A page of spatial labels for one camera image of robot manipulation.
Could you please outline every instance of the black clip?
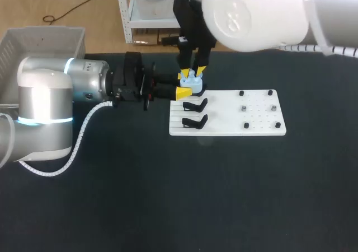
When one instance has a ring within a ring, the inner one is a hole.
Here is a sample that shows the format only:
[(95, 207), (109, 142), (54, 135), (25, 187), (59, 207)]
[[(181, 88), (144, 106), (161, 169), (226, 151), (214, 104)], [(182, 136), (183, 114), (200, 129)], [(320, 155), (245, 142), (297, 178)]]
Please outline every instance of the black clip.
[(195, 120), (192, 120), (192, 119), (186, 119), (186, 118), (184, 118), (182, 120), (184, 128), (194, 128), (194, 129), (198, 129), (198, 130), (203, 129), (203, 127), (205, 126), (207, 121), (208, 121), (208, 115), (204, 115), (203, 118), (201, 119), (201, 121), (199, 121), (199, 122), (196, 122)]
[(208, 104), (208, 98), (203, 99), (200, 105), (192, 104), (191, 102), (183, 102), (184, 111), (195, 111), (201, 113)]

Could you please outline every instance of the blue object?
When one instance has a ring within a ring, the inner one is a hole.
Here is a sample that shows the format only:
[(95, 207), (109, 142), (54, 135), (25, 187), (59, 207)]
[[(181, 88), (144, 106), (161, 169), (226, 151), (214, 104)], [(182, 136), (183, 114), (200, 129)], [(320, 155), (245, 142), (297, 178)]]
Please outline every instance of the blue object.
[(184, 77), (183, 72), (181, 72), (180, 87), (182, 88), (191, 88), (193, 94), (198, 94), (202, 90), (202, 74), (195, 77), (195, 71), (190, 69), (189, 75), (187, 78)]

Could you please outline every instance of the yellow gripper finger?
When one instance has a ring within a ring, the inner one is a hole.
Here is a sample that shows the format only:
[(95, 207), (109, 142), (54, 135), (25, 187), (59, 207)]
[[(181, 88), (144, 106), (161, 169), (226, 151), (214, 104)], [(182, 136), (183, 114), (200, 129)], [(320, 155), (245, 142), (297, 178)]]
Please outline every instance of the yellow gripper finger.
[(176, 100), (183, 99), (183, 98), (191, 96), (191, 95), (192, 95), (192, 89), (191, 88), (177, 87), (177, 89), (175, 91), (175, 99)]

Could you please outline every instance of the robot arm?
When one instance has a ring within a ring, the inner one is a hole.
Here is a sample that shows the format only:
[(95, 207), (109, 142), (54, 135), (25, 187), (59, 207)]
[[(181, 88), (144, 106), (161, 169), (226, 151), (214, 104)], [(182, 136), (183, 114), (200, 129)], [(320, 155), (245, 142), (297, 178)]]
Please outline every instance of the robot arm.
[(333, 47), (358, 47), (357, 10), (358, 0), (202, 0), (211, 33), (240, 52), (317, 45), (325, 55), (343, 54)]

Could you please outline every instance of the light blue part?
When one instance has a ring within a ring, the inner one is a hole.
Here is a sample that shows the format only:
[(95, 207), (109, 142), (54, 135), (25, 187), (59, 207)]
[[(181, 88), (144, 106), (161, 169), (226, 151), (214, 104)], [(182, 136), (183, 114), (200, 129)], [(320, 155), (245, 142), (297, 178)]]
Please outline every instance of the light blue part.
[(191, 88), (193, 94), (198, 94), (202, 90), (202, 74), (195, 77), (195, 71), (190, 69), (188, 78), (184, 77), (183, 72), (181, 72), (180, 87), (182, 88)]
[(68, 68), (69, 68), (69, 64), (72, 62), (72, 60), (74, 60), (74, 58), (68, 59), (68, 61), (66, 62), (65, 69), (64, 69), (64, 71), (63, 71), (65, 74), (67, 74)]
[(30, 126), (35, 126), (38, 124), (54, 124), (54, 123), (64, 123), (64, 122), (71, 122), (73, 120), (73, 118), (68, 118), (68, 119), (49, 119), (46, 122), (43, 122), (41, 120), (36, 120), (36, 119), (25, 119), (22, 117), (18, 117), (18, 122), (25, 124), (25, 125), (30, 125)]

